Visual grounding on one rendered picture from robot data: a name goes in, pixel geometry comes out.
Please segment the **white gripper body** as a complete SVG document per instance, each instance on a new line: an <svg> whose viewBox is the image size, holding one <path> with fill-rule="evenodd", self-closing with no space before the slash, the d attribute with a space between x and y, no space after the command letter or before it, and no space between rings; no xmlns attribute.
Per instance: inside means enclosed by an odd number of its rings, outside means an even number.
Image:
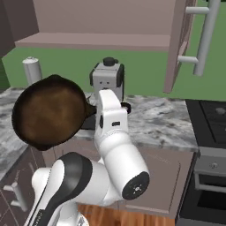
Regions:
<svg viewBox="0 0 226 226"><path fill-rule="evenodd" d="M97 112L118 111L121 109L121 103L111 89L103 89L99 91L97 101Z"/></svg>

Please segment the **dark brown frying pan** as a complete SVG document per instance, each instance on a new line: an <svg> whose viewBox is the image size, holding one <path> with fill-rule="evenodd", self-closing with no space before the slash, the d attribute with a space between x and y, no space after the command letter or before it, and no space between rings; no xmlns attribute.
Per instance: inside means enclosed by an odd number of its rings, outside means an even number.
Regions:
<svg viewBox="0 0 226 226"><path fill-rule="evenodd" d="M21 93L11 123L21 140L46 151L74 136L95 113L96 107L75 82L53 74Z"/></svg>

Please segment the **black stove hob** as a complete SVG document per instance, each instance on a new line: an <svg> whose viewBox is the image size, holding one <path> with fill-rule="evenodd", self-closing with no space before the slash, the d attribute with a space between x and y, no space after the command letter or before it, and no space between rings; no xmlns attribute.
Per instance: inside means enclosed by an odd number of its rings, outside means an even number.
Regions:
<svg viewBox="0 0 226 226"><path fill-rule="evenodd" d="M199 147L226 149L226 102L185 100Z"/></svg>

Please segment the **dark taupe base cabinet door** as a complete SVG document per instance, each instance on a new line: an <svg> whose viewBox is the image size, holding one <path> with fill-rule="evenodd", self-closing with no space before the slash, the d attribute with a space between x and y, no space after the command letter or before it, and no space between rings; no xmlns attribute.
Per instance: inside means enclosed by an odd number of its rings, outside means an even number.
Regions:
<svg viewBox="0 0 226 226"><path fill-rule="evenodd" d="M13 164L0 182L0 226L23 226L34 203L34 190L31 185L33 173L44 167L41 152L28 147ZM14 191L6 191L4 187L17 183L27 211L11 203L17 200Z"/></svg>

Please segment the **grey black coffee machine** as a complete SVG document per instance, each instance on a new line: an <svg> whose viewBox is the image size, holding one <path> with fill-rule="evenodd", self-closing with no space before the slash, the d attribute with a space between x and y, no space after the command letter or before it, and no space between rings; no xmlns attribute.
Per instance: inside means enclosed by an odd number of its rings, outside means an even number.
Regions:
<svg viewBox="0 0 226 226"><path fill-rule="evenodd" d="M127 116L131 113L131 105L124 102L124 65L114 57L105 57L89 74L90 85L94 88L96 107L100 90L111 89L121 103L118 111L103 111L88 117L82 129L94 130L107 126L110 129L128 130Z"/></svg>

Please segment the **white cylindrical canister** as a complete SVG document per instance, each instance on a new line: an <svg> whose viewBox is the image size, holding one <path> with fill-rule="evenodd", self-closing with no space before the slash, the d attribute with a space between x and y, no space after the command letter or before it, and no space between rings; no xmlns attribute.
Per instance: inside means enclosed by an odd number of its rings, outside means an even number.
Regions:
<svg viewBox="0 0 226 226"><path fill-rule="evenodd" d="M41 66L38 58L29 56L22 62L26 74L27 83L33 83L42 79Z"/></svg>

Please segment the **black oven door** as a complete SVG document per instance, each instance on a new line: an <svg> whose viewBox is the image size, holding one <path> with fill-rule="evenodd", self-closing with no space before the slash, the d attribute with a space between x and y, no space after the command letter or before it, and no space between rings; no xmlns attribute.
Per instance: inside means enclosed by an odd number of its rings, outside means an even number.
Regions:
<svg viewBox="0 0 226 226"><path fill-rule="evenodd" d="M226 192L197 189L192 173L176 226L226 226Z"/></svg>

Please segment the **taupe open wall cabinet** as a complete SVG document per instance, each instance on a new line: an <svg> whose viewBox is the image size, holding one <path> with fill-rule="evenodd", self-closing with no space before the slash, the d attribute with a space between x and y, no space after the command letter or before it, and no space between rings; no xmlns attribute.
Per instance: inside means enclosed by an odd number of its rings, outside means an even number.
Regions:
<svg viewBox="0 0 226 226"><path fill-rule="evenodd" d="M168 50L176 0L34 0L21 47Z"/></svg>

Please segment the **taupe wall cabinet door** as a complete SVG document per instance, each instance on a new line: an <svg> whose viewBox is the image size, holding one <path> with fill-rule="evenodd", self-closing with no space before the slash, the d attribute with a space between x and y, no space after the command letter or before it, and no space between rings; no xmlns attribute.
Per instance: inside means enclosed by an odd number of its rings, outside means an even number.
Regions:
<svg viewBox="0 0 226 226"><path fill-rule="evenodd" d="M175 84L181 63L177 60L184 56L189 46L193 15L185 12L187 7L196 5L197 0L176 0L169 40L168 63L164 80L164 93L170 93Z"/></svg>

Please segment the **dark taupe wall cabinet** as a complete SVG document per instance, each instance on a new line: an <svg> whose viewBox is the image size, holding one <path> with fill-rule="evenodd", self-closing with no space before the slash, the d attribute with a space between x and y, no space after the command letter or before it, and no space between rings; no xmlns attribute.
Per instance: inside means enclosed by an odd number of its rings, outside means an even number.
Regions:
<svg viewBox="0 0 226 226"><path fill-rule="evenodd" d="M39 32L33 0L0 0L0 57L15 42Z"/></svg>

